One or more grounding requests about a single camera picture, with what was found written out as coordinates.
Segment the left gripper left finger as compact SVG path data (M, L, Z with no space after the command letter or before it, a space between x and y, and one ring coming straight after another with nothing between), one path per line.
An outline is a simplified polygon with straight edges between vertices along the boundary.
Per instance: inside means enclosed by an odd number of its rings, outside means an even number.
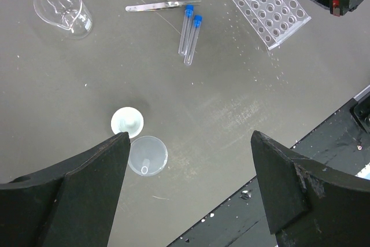
M106 246L130 147L128 134L121 132L1 184L1 245Z

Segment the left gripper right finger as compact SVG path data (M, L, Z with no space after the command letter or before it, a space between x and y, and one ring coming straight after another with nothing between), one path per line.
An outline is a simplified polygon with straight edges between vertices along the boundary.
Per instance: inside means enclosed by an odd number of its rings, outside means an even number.
M251 136L269 231L278 246L369 246L369 181Z

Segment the clear test tube rack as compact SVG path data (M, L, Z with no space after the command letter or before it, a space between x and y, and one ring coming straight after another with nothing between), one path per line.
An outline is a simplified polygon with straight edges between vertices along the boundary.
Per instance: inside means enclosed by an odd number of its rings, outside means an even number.
M280 46L311 17L297 0L232 0L268 50Z

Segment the blue capped test tube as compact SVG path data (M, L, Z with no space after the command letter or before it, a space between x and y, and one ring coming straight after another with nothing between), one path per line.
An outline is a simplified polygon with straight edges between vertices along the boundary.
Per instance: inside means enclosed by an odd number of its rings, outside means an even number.
M193 13L194 13L194 6L187 5L185 8L182 32L180 34L180 42L179 42L179 49L178 49L178 53L181 56L184 56L186 53L186 46L188 42L188 36L190 34Z
M191 25L190 34L187 40L186 52L184 55L184 64L190 66L193 62L195 48L199 36L200 27L202 24L202 16L195 15Z

